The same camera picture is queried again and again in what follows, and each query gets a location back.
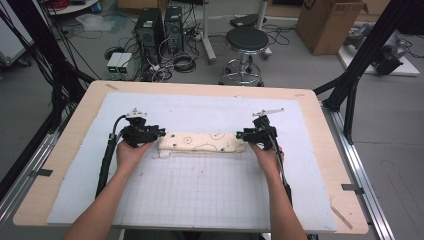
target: person's right arm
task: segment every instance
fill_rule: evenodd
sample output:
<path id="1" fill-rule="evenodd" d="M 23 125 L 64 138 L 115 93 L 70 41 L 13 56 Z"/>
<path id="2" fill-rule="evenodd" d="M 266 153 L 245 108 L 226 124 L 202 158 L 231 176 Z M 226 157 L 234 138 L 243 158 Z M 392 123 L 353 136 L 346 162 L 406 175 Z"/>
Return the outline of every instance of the person's right arm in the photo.
<path id="1" fill-rule="evenodd" d="M 307 239 L 281 181 L 275 150 L 264 151 L 256 144 L 249 143 L 249 145 L 255 152 L 268 183 L 272 239 Z"/>

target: black vertical beam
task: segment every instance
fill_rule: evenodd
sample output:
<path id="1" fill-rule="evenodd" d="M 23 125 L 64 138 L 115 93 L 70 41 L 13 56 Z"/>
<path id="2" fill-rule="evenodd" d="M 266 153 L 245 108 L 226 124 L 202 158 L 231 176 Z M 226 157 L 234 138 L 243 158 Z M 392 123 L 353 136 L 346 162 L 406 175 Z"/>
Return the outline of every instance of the black vertical beam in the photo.
<path id="1" fill-rule="evenodd" d="M 324 106 L 331 111 L 339 111 L 340 105 L 347 98 L 343 132 L 350 144 L 353 144 L 352 124 L 359 80 L 392 33 L 410 13 L 415 1 L 422 0 L 391 0 L 346 71 L 335 80 L 314 89 L 318 95 L 334 88 L 330 97 L 323 101 Z"/>

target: computer tower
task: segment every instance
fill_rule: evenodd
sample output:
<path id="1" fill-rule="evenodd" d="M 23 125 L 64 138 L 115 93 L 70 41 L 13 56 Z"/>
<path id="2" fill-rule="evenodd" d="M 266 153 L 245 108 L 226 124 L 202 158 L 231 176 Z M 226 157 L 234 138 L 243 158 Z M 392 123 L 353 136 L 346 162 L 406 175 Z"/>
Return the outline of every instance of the computer tower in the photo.
<path id="1" fill-rule="evenodd" d="M 165 12 L 165 31 L 168 43 L 168 52 L 177 53 L 184 51 L 183 38 L 183 10 L 180 6 L 168 6 Z"/>
<path id="2" fill-rule="evenodd" d="M 165 31 L 159 8 L 144 8 L 134 27 L 140 51 L 152 64 L 159 64 L 165 53 Z"/>

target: brown box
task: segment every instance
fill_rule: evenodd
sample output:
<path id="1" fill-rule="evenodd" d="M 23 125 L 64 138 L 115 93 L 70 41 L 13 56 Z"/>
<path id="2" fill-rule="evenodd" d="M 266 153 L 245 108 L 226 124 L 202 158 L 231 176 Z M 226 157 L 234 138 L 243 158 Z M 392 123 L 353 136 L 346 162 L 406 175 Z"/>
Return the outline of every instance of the brown box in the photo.
<path id="1" fill-rule="evenodd" d="M 137 10 L 143 8 L 160 8 L 161 12 L 165 12 L 168 0 L 118 0 L 118 8 L 137 13 Z"/>
<path id="2" fill-rule="evenodd" d="M 363 0 L 305 0 L 296 32 L 313 55 L 337 54 Z"/>

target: round stool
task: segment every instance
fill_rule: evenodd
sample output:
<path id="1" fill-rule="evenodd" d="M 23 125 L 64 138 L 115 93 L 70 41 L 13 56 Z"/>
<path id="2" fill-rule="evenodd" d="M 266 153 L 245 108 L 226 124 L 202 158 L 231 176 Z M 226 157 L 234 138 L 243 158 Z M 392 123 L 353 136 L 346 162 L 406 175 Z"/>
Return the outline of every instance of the round stool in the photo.
<path id="1" fill-rule="evenodd" d="M 238 27 L 230 30 L 225 43 L 229 49 L 240 53 L 240 59 L 233 59 L 225 65 L 219 84 L 224 84 L 223 79 L 243 85 L 258 81 L 258 86 L 262 87 L 261 70 L 253 63 L 252 55 L 264 51 L 268 42 L 268 36 L 255 28 Z"/>

